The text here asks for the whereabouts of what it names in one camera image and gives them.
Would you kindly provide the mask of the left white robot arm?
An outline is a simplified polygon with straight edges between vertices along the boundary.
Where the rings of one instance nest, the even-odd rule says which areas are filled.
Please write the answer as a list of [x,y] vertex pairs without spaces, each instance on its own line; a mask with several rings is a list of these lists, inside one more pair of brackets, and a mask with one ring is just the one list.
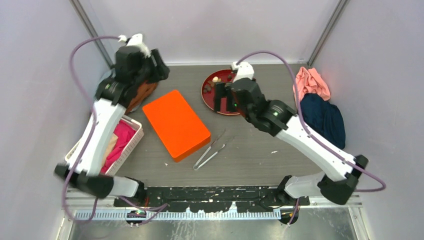
[[121,176],[101,173],[104,153],[114,130],[126,112],[143,101],[140,88],[155,89],[166,80],[170,69],[158,49],[149,49],[141,33],[116,37],[123,45],[115,53],[111,75],[103,79],[94,95],[89,95],[75,72],[74,56],[80,43],[71,52],[69,68],[74,82],[89,103],[91,116],[77,148],[67,163],[59,163],[54,173],[63,179],[63,193],[71,186],[98,199],[126,197],[133,206],[146,200],[144,183]]

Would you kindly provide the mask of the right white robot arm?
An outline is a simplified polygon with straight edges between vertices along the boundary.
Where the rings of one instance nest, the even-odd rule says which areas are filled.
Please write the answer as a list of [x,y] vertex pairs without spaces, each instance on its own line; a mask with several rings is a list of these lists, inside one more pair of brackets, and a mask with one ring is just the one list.
[[230,112],[238,112],[259,131],[290,144],[321,169],[306,176],[285,176],[276,192],[279,202],[288,206],[301,197],[323,196],[334,204],[346,204],[362,174],[359,168],[365,168],[368,159],[353,156],[330,143],[302,123],[300,115],[284,102],[267,100],[248,62],[235,61],[230,70],[230,82],[220,82],[215,87],[215,103],[227,97]]

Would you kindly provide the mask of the orange box lid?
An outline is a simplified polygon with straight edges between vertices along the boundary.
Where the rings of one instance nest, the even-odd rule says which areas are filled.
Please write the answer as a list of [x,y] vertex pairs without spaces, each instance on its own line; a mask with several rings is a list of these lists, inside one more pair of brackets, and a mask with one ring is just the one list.
[[211,141],[211,132],[176,89],[144,105],[142,111],[174,162]]

